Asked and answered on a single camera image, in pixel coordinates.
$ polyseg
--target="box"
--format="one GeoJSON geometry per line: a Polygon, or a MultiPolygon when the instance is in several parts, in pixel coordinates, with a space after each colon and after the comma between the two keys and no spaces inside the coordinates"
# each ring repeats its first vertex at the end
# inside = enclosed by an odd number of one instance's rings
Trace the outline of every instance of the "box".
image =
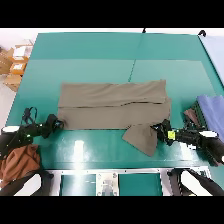
{"type": "Polygon", "coordinates": [[[21,62],[21,63],[27,63],[29,61],[33,46],[22,46],[22,45],[16,45],[17,47],[11,48],[8,51],[8,58],[12,62],[21,62]]]}
{"type": "Polygon", "coordinates": [[[10,68],[10,73],[13,75],[23,75],[25,72],[26,63],[13,63],[10,68]]]}
{"type": "Polygon", "coordinates": [[[9,74],[12,62],[7,57],[7,51],[0,48],[0,74],[9,74]]]}
{"type": "Polygon", "coordinates": [[[17,92],[21,83],[22,77],[19,75],[8,75],[4,80],[4,84],[12,91],[17,92]]]}

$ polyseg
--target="green table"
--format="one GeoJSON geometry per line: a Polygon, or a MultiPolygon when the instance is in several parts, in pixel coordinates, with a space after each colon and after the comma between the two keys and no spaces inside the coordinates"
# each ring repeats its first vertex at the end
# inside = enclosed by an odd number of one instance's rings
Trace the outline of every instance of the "green table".
{"type": "MultiPolygon", "coordinates": [[[[57,114],[62,82],[125,83],[160,78],[165,78],[168,83],[167,92],[173,99],[171,123],[176,128],[183,127],[181,112],[190,106],[198,94],[224,93],[198,36],[147,33],[39,34],[7,125],[20,124],[26,107],[38,108],[37,122],[43,122],[50,113],[57,114]],[[173,64],[170,60],[180,61],[173,64]],[[201,69],[195,64],[195,70],[182,60],[201,61],[202,69],[204,67],[207,74],[200,72],[198,75],[199,72],[195,72],[194,76],[199,78],[197,82],[192,78],[180,78],[178,74],[182,72],[190,71],[189,74],[192,75],[192,71],[201,69]],[[176,65],[184,68],[178,74],[173,73],[176,65]],[[191,94],[186,98],[184,96],[188,88],[191,94]]],[[[208,165],[203,152],[192,151],[189,159],[180,153],[178,143],[172,147],[159,143],[155,155],[148,157],[123,141],[123,133],[124,130],[61,131],[46,140],[36,138],[35,143],[40,145],[39,152],[44,169],[208,165]],[[74,154],[76,140],[84,141],[82,161],[74,154]]],[[[210,170],[213,179],[224,188],[223,166],[211,167],[210,170]]]]}

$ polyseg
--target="gray-brown fabric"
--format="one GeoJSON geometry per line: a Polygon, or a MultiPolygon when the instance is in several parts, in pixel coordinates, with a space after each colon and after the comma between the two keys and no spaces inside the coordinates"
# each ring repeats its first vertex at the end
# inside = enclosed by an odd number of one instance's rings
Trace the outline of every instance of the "gray-brown fabric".
{"type": "Polygon", "coordinates": [[[145,83],[64,83],[58,118],[66,130],[127,129],[123,139],[152,156],[157,145],[150,126],[170,116],[166,81],[145,83]]]}

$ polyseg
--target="metal frame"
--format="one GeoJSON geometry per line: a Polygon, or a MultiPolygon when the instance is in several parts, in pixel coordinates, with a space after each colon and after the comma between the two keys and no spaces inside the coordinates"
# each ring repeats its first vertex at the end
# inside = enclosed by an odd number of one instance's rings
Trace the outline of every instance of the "metal frame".
{"type": "Polygon", "coordinates": [[[163,196],[172,195],[172,189],[170,186],[169,176],[167,172],[174,168],[191,168],[196,172],[205,171],[206,176],[211,178],[211,174],[208,166],[200,167],[173,167],[173,168],[140,168],[140,169],[91,169],[91,170],[47,170],[49,173],[54,174],[52,179],[52,185],[50,190],[50,196],[59,196],[61,176],[62,175],[89,175],[89,174],[106,174],[117,173],[119,174],[140,174],[140,173],[159,173],[163,196]]]}

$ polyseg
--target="blue cloth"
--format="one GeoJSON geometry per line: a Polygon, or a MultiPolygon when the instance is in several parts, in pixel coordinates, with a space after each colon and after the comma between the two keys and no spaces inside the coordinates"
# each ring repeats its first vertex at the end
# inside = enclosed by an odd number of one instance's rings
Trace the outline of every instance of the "blue cloth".
{"type": "Polygon", "coordinates": [[[215,131],[224,142],[224,97],[198,96],[197,101],[204,115],[208,130],[215,131]]]}

